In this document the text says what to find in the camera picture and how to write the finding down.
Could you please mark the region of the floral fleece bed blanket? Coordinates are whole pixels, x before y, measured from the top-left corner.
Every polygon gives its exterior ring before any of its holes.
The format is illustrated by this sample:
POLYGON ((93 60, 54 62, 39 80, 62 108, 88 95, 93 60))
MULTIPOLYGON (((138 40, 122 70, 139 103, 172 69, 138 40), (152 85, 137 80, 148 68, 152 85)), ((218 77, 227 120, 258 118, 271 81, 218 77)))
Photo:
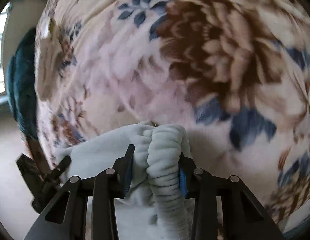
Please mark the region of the floral fleece bed blanket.
POLYGON ((310 10, 299 0, 48 0, 38 135, 62 148, 141 121, 182 125, 283 232, 310 220, 310 10))

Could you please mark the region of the folded dark teal duvet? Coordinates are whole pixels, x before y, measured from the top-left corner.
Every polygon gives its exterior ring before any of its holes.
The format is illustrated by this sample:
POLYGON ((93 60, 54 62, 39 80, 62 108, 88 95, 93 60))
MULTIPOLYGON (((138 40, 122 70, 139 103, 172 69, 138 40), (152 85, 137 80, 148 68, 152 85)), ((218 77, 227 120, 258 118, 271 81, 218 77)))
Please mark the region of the folded dark teal duvet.
POLYGON ((21 39, 6 69, 6 93, 9 109, 24 135, 37 140, 37 96, 34 82, 34 46, 36 29, 21 39))

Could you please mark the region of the light green fleece pants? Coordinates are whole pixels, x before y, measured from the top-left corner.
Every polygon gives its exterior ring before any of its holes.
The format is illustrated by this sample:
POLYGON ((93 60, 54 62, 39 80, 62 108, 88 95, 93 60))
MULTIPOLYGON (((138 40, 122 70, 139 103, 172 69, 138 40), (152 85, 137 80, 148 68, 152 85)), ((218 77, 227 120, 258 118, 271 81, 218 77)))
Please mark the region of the light green fleece pants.
POLYGON ((123 157, 129 145, 135 146, 133 178, 126 197, 115 201, 120 239, 188 239, 194 202, 179 189, 179 157, 191 155, 182 126, 142 122, 61 148, 57 161, 71 157, 62 181, 97 176, 123 157))

